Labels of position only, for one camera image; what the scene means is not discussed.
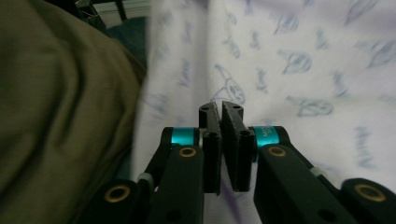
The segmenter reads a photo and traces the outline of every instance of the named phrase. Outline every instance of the metal ring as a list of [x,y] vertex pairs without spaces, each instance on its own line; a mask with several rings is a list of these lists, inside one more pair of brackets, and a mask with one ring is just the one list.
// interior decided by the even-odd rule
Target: metal ring
[[181,157],[193,157],[193,156],[195,156],[195,154],[197,154],[197,151],[196,151],[194,148],[192,148],[192,147],[183,147],[183,148],[178,152],[178,154],[179,154]]
[[[376,189],[375,187],[370,186],[370,185],[358,184],[358,185],[355,185],[355,190],[356,190],[356,192],[358,192],[358,194],[361,197],[368,199],[370,201],[373,201],[373,202],[381,203],[387,199],[387,197],[381,190]],[[366,190],[370,190],[375,195],[371,195],[371,194],[367,193]]]
[[[122,194],[113,196],[112,193],[116,190],[122,190]],[[131,193],[131,189],[126,185],[117,185],[109,189],[105,194],[105,200],[109,203],[118,203],[128,197]]]
[[286,151],[285,149],[281,148],[281,147],[269,147],[268,148],[268,152],[276,157],[284,157],[286,156]]

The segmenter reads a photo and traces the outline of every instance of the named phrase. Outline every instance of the olive green fabric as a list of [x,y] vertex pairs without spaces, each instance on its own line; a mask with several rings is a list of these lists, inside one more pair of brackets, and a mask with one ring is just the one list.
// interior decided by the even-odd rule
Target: olive green fabric
[[0,0],[0,223],[71,223],[130,150],[145,70],[44,1]]

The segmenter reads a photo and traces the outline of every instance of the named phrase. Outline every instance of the teal accent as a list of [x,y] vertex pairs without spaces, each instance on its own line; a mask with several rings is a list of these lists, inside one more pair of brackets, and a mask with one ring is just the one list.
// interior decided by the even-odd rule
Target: teal accent
[[273,126],[254,126],[253,129],[256,133],[257,149],[279,143],[279,136]]
[[172,143],[181,146],[194,145],[194,128],[174,128]]

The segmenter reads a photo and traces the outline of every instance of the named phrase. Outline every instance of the bed sheet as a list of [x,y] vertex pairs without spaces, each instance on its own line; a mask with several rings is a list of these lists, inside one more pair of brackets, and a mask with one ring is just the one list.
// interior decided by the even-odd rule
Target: bed sheet
[[[133,179],[165,126],[198,126],[210,101],[280,125],[339,188],[364,177],[396,191],[396,2],[154,1]],[[256,166],[253,166],[252,186]],[[253,191],[205,196],[205,223],[260,223]]]

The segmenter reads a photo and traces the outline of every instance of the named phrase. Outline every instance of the white fabric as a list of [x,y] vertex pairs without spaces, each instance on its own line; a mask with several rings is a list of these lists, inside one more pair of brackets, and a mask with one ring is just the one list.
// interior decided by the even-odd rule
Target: white fabric
[[[153,1],[134,178],[163,127],[197,127],[200,105],[227,100],[247,126],[285,127],[337,188],[364,177],[396,191],[395,11],[394,0]],[[253,191],[221,190],[205,196],[205,223],[261,223]]]

